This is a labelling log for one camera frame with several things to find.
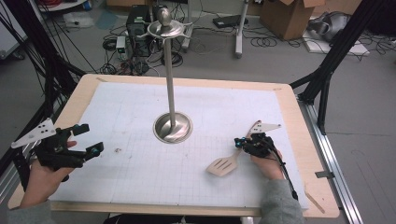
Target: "gray sleeve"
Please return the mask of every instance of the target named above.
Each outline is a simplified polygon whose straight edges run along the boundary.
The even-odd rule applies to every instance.
[[[291,197],[287,180],[268,181],[262,198],[262,220],[260,224],[304,223],[299,202]]]
[[[8,224],[55,224],[51,219],[50,201],[33,207],[8,211]]]

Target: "black frame pole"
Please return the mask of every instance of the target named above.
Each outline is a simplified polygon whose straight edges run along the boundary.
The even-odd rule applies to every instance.
[[[355,13],[350,18],[345,29],[335,39],[335,42],[319,68],[312,74],[290,83],[293,89],[308,83],[305,90],[298,95],[299,100],[312,105],[320,94],[318,127],[322,134],[325,132],[326,108],[329,96],[330,81],[335,69],[347,56],[350,49],[359,39],[377,11],[387,0],[362,0]]]

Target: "grid paper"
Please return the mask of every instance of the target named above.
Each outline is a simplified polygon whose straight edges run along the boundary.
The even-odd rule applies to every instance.
[[[83,150],[104,142],[98,158],[70,175],[53,201],[260,207],[267,179],[247,153],[223,177],[205,171],[215,159],[231,156],[235,137],[247,134],[258,119],[281,124],[268,132],[282,151],[302,208],[308,208],[303,182],[291,150],[286,125],[272,91],[175,86],[176,111],[193,123],[191,136],[165,144],[153,131],[168,112],[166,86],[101,83],[80,124],[90,131],[74,137]]]

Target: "equipment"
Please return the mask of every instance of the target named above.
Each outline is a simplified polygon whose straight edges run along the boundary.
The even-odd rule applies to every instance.
[[[62,167],[80,168],[85,161],[98,157],[104,150],[102,142],[87,147],[85,152],[68,150],[67,140],[71,134],[76,136],[86,133],[89,130],[88,124],[76,124],[65,129],[54,129],[52,120],[46,119],[21,139],[13,142],[11,147],[22,147],[41,140],[41,143],[33,147],[30,151],[30,156],[35,154],[41,165],[51,167],[54,170]],[[30,156],[27,160],[23,156],[19,156],[15,161],[23,189],[26,189],[29,182]]]
[[[119,54],[119,59],[121,61],[128,60],[128,50],[126,48],[125,36],[117,37],[116,50],[117,50],[117,53]]]
[[[213,23],[219,28],[235,27],[241,21],[241,15],[220,17],[213,19]],[[245,19],[244,24],[248,24],[248,19]]]
[[[157,18],[158,11],[159,11],[161,8],[163,8],[163,7],[168,8],[166,5],[152,6],[152,19],[153,19],[152,21],[157,21],[157,20],[158,20],[158,18]]]
[[[162,142],[180,143],[190,137],[192,132],[192,121],[183,113],[175,112],[174,87],[172,75],[171,39],[184,36],[186,25],[172,20],[168,8],[162,7],[158,11],[158,20],[148,26],[145,36],[154,36],[163,41],[163,54],[166,68],[166,84],[168,90],[169,113],[161,115],[154,123],[154,134]]]
[[[332,44],[335,38],[344,30],[349,19],[350,16],[343,12],[324,12],[320,17],[310,20],[306,30],[314,30],[324,40]]]
[[[282,171],[283,175],[286,177],[286,179],[289,181],[290,185],[290,190],[291,190],[291,196],[293,199],[298,201],[298,195],[297,192],[294,190],[294,186],[291,183],[291,180],[289,178],[288,171],[286,169],[286,163],[282,161],[282,158],[279,156],[279,153],[277,152],[277,149],[274,145],[274,141],[270,136],[266,136],[265,133],[253,133],[250,138],[235,138],[235,146],[237,148],[242,148],[246,153],[259,157],[259,158],[265,158],[268,160],[273,160],[272,158],[268,158],[270,154],[272,154],[275,158],[276,161],[278,161]]]
[[[150,55],[149,43],[150,36],[140,36],[146,33],[148,22],[151,22],[149,6],[133,5],[126,21],[126,28],[131,40],[132,56],[148,57]]]

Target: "wooden board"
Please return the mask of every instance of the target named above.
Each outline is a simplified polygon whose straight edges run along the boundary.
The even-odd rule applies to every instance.
[[[57,127],[70,127],[79,122],[81,115],[101,82],[122,82],[141,84],[162,84],[165,79],[159,77],[119,77],[106,75],[86,75],[79,82],[63,113],[55,123]],[[322,171],[318,154],[305,125],[294,93],[289,85],[274,83],[255,83],[239,81],[221,81],[204,79],[175,78],[175,85],[198,87],[222,87],[246,90],[268,90],[276,94],[282,116],[287,124],[287,132],[294,155],[304,181],[305,193],[309,195],[309,209],[304,211],[305,217],[338,217],[339,210],[335,202],[328,180],[318,179],[315,172]],[[19,187],[8,203],[9,207],[17,206],[22,197]],[[70,203],[52,202],[52,209],[57,211],[96,211],[110,213],[143,213],[143,214],[183,214],[207,216],[259,216],[258,209],[205,207],[205,206],[174,206],[152,204],[124,204],[124,203]]]

